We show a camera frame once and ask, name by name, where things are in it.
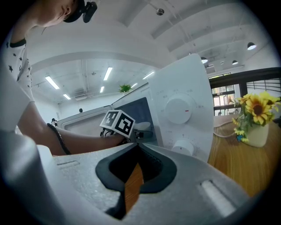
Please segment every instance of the yellow flower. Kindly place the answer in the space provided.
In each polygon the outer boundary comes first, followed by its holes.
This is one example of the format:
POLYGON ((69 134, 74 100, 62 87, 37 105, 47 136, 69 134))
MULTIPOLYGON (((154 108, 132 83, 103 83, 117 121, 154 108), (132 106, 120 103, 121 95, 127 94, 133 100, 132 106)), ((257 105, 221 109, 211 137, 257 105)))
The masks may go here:
POLYGON ((267 104, 270 105, 272 108, 274 108, 278 112, 278 108, 276 105, 281 105, 281 103, 278 102, 278 101, 280 101, 280 98, 273 97, 266 91, 260 93, 260 97, 264 100, 267 100, 267 104))
POLYGON ((238 122, 237 122, 237 120, 236 119, 234 119, 234 118, 232 118, 232 122, 236 125, 236 126, 238 126, 238 122))
POLYGON ((234 131, 235 131, 235 133, 238 134, 238 135, 243 135, 243 134, 245 133, 245 131, 239 130, 239 129, 237 129, 237 128, 234 128, 234 131))
POLYGON ((247 139, 247 138, 242 138, 241 141, 243 141, 243 142, 248 142, 249 139, 247 139))
POLYGON ((236 100, 239 101, 239 103, 242 105, 245 103, 249 98, 251 97, 251 94, 246 94, 242 98, 236 98, 236 100))
POLYGON ((246 101, 246 110, 253 115, 255 123, 261 125, 264 121, 268 120, 268 116, 271 116, 271 106, 267 104, 268 100, 261 99, 258 95, 251 95, 246 101))

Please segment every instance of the white cable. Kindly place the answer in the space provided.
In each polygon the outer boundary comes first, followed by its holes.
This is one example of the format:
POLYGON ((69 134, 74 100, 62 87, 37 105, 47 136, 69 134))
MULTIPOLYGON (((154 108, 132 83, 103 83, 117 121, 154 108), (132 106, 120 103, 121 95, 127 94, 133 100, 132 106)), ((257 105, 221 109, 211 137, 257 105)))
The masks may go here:
MULTIPOLYGON (((223 126, 223 125, 225 125, 225 124, 228 124, 228 123, 232 123, 232 121, 224 122, 224 123, 222 123, 222 124, 220 124, 220 125, 218 125, 218 126, 215 126, 214 128, 221 127, 221 126, 223 126)), ((220 137, 220 138, 229 138, 229 137, 231 137, 231 136, 234 135, 234 134, 235 134, 235 132, 233 132, 233 133, 230 134, 230 135, 223 136, 223 135, 220 135, 220 134, 217 134, 217 133, 214 132, 214 135, 216 135, 216 136, 218 136, 218 137, 220 137)))

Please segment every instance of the white appliance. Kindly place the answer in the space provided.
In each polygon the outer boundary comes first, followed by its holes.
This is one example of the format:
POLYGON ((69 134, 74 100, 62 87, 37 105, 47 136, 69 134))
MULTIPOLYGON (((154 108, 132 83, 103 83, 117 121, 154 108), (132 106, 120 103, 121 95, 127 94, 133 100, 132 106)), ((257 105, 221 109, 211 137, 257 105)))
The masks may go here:
POLYGON ((150 144, 207 162, 213 140, 213 99, 199 55, 178 60, 147 81, 111 105, 60 120, 58 126, 99 136, 106 112, 120 109, 136 123, 151 123, 155 135, 150 144))

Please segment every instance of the person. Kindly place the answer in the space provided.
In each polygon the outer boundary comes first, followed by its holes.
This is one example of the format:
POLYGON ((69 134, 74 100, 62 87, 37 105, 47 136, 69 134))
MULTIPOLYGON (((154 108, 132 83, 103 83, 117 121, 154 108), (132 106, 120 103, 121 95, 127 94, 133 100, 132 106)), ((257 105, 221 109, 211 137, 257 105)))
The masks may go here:
POLYGON ((55 127, 58 126, 58 122, 55 120, 55 118, 52 119, 51 124, 52 124, 53 126, 55 126, 55 127))
POLYGON ((111 148, 120 144, 124 137, 92 137, 74 134, 51 124, 46 124, 32 95, 32 67, 29 64, 25 36, 35 27, 49 27, 60 22, 77 20, 85 6, 84 0, 37 0, 16 22, 0 51, 1 71, 9 74, 30 98, 18 127, 23 135, 31 137, 36 144, 47 146, 56 156, 79 154, 111 148))

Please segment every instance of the ceiling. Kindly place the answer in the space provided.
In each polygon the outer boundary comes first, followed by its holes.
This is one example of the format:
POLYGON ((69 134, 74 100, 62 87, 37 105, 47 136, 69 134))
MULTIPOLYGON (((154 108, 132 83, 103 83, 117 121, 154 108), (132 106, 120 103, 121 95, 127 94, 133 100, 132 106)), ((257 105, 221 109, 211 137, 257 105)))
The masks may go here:
POLYGON ((207 73, 239 67, 269 41, 236 0, 102 0, 90 23, 80 19, 42 31, 34 28, 27 38, 32 88, 57 103, 67 101, 63 94, 90 98, 123 84, 138 87, 150 72, 193 53, 208 59, 207 73), (250 41, 257 47, 248 51, 250 41), (108 67, 112 73, 103 81, 108 67))

